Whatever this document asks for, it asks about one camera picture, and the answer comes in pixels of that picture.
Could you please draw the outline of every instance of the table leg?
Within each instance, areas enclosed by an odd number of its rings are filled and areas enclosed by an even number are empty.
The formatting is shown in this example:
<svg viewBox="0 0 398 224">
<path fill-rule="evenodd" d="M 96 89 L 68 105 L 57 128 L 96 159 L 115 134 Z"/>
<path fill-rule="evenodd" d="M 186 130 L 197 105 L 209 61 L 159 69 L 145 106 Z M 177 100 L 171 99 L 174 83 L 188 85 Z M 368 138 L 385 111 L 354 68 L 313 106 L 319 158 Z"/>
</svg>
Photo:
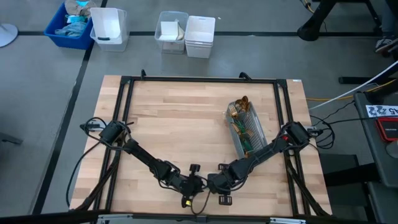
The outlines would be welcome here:
<svg viewBox="0 0 398 224">
<path fill-rule="evenodd" d="M 12 137 L 11 135 L 8 135 L 8 134 L 4 134 L 4 133 L 0 133 L 0 140 L 2 142 L 10 142 L 10 143 L 17 144 L 17 145 L 22 144 L 22 140 Z"/>
<path fill-rule="evenodd" d="M 327 187 L 369 181 L 380 181 L 379 173 L 377 172 L 376 164 L 374 162 L 346 170 L 331 172 L 324 174 L 323 176 L 325 178 Z"/>
<path fill-rule="evenodd" d="M 329 15 L 338 0 L 321 1 L 312 17 L 298 29 L 297 35 L 306 41 L 314 41 L 319 37 L 323 21 Z"/>
</svg>

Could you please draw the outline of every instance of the gray floor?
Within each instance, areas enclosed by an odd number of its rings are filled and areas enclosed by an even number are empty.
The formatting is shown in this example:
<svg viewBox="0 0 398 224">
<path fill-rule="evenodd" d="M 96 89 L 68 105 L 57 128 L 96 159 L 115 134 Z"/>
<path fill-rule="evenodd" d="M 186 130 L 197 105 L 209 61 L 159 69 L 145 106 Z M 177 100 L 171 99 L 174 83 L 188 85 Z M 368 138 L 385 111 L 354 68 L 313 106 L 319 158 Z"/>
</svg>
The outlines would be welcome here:
<svg viewBox="0 0 398 224">
<path fill-rule="evenodd" d="M 13 23 L 21 31 L 42 31 L 61 2 L 4 0 L 0 21 Z M 379 12 L 380 2 L 373 3 Z M 216 17 L 217 31 L 295 32 L 310 17 L 299 1 L 109 0 L 107 6 L 127 11 L 131 31 L 153 31 L 164 10 Z M 326 23 L 329 31 L 370 32 L 374 27 L 364 4 L 339 4 Z M 43 212 L 67 211 L 65 189 L 86 141 L 78 126 L 92 117 L 104 75 L 139 75 L 141 69 L 148 75 L 167 76 L 236 77 L 246 72 L 256 78 L 301 79 L 307 96 L 329 98 L 355 87 L 339 85 L 337 77 L 371 77 L 392 63 L 374 54 L 375 41 L 217 36 L 209 60 L 162 55 L 152 36 L 130 37 L 123 53 L 102 52 L 95 45 Z M 45 36 L 19 36 L 0 49 L 0 131 L 24 140 L 21 146 L 0 143 L 0 216 L 31 212 L 84 53 L 58 48 Z M 343 105 L 336 102 L 312 113 L 323 117 Z M 357 116 L 351 106 L 335 119 Z M 335 131 L 335 146 L 322 153 L 357 154 L 360 163 L 372 162 L 360 123 L 337 124 Z"/>
</svg>

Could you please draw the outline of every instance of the white plastic bin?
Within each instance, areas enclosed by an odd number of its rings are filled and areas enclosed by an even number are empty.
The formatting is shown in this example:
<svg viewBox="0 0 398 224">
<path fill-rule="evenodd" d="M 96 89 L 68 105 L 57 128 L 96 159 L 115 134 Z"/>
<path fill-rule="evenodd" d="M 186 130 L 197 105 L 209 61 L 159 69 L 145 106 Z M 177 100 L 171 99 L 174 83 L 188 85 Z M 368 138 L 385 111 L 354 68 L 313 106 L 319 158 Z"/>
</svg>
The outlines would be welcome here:
<svg viewBox="0 0 398 224">
<path fill-rule="evenodd" d="M 185 33 L 185 45 L 189 57 L 209 58 L 213 47 L 216 19 L 190 16 Z"/>
<path fill-rule="evenodd" d="M 115 8 L 91 8 L 90 11 L 93 18 L 90 37 L 103 51 L 123 52 L 129 40 L 127 12 Z"/>
<path fill-rule="evenodd" d="M 177 11 L 163 11 L 160 13 L 159 20 L 157 21 L 156 30 L 155 30 L 155 40 L 159 45 L 162 53 L 168 54 L 183 54 L 185 50 L 184 39 L 182 40 L 159 40 L 159 37 L 162 35 L 162 27 L 161 22 L 175 22 L 177 21 L 179 26 L 183 29 L 183 31 L 187 28 L 188 22 L 188 14 L 185 12 L 177 12 Z"/>
</svg>

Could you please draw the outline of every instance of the wire basket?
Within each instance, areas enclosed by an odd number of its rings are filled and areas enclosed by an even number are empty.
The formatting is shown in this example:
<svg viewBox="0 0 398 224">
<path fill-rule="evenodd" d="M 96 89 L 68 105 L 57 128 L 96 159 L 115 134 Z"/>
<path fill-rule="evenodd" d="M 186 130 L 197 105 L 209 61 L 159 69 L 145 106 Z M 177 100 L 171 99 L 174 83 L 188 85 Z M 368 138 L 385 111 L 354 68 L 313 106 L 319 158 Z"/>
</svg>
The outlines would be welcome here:
<svg viewBox="0 0 398 224">
<path fill-rule="evenodd" d="M 262 127 L 259 121 L 259 118 L 257 116 L 256 110 L 253 107 L 253 104 L 250 103 L 250 109 L 247 112 L 240 112 L 238 113 L 238 120 L 242 122 L 243 126 L 245 129 L 251 130 L 254 134 L 249 138 L 249 143 L 253 150 L 250 152 L 250 154 L 262 149 L 263 147 L 267 146 L 267 140 L 264 135 L 264 132 L 262 131 Z M 235 129 L 232 127 L 232 124 L 234 122 L 234 119 L 230 116 L 230 111 L 229 111 L 229 105 L 226 110 L 226 119 L 228 121 L 229 125 L 229 131 L 231 131 L 232 135 L 232 140 L 235 145 L 236 152 L 238 153 L 238 156 L 240 159 L 245 158 L 245 151 L 242 147 L 241 140 L 239 138 L 239 135 L 235 131 Z"/>
</svg>

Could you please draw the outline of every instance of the sticker label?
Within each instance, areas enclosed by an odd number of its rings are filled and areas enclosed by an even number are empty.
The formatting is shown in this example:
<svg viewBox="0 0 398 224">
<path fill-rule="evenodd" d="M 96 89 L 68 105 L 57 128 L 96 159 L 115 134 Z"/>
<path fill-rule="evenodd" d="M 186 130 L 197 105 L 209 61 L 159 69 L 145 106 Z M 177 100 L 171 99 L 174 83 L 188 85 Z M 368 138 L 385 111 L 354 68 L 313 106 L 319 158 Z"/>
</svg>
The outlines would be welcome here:
<svg viewBox="0 0 398 224">
<path fill-rule="evenodd" d="M 366 105 L 366 111 L 370 118 L 378 116 L 398 116 L 398 106 Z"/>
</svg>

